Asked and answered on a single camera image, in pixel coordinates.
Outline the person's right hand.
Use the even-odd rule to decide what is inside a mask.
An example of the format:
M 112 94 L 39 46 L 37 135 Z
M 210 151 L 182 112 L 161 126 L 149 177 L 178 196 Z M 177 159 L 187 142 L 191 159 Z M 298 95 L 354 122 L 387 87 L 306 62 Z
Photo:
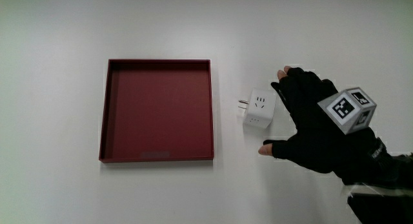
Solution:
M 345 135 L 322 111 L 318 102 L 337 93 L 328 79 L 313 72 L 285 66 L 271 85 L 280 95 L 296 126 L 288 140 L 266 140 L 264 156 L 286 159 L 302 167 L 328 174 L 344 184 L 369 182 L 389 169 L 392 157 L 371 128 Z

